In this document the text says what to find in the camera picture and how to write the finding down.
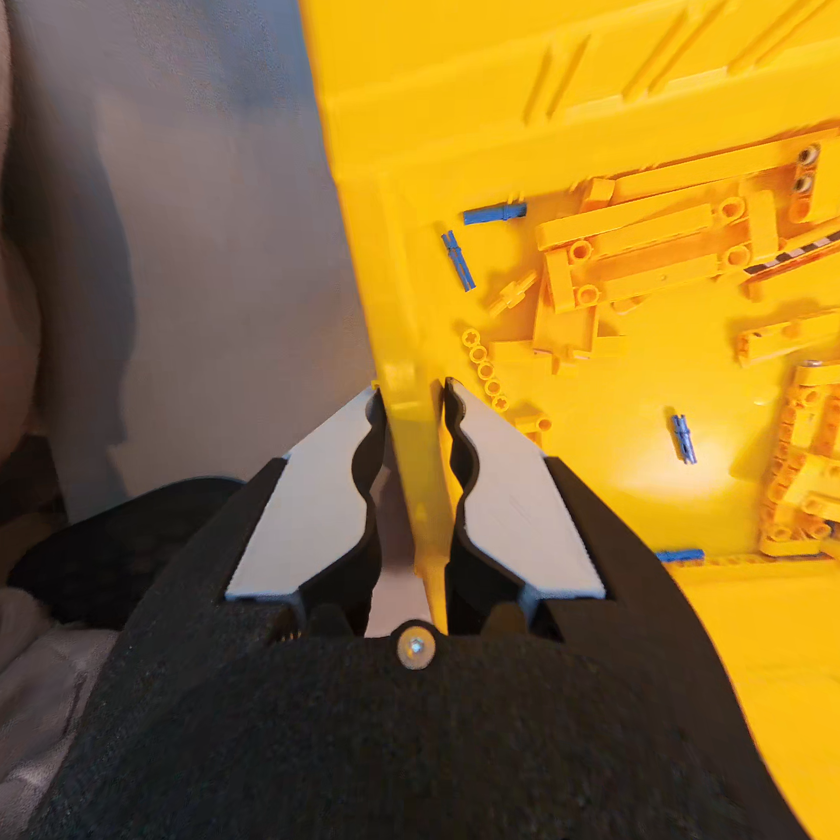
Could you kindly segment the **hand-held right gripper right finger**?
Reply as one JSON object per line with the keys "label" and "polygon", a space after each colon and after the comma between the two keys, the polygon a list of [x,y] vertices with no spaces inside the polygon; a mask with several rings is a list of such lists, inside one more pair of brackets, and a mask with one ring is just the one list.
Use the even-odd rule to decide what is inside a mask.
{"label": "hand-held right gripper right finger", "polygon": [[444,572],[449,633],[478,634],[503,604],[530,627],[545,602],[605,600],[541,448],[454,378],[444,420],[461,490]]}

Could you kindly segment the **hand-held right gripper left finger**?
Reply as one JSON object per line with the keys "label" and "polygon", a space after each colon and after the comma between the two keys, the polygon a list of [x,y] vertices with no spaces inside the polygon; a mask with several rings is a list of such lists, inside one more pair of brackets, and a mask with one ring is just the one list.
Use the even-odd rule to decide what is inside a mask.
{"label": "hand-held right gripper left finger", "polygon": [[304,627],[323,607],[363,637],[382,574],[373,485],[385,454],[380,392],[368,387],[295,444],[224,592],[276,603]]}

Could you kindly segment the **yellow plastic bin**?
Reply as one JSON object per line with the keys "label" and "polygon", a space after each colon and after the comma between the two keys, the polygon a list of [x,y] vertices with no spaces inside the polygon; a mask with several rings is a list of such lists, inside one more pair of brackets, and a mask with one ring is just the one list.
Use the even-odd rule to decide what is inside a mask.
{"label": "yellow plastic bin", "polygon": [[300,2],[432,615],[456,379],[698,611],[838,838],[838,2]]}

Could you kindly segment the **grey desk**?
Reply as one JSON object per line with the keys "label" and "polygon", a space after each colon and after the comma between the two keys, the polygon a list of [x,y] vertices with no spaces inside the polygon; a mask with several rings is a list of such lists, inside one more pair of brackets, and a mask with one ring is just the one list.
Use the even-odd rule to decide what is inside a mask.
{"label": "grey desk", "polygon": [[7,235],[70,522],[247,480],[374,366],[296,2],[6,2]]}

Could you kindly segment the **pile of yellow building parts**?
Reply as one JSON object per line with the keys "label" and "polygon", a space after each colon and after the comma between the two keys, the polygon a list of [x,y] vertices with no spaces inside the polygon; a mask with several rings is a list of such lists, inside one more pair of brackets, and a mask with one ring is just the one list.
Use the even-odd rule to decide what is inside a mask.
{"label": "pile of yellow building parts", "polygon": [[838,120],[581,184],[468,316],[510,397],[655,551],[838,544]]}

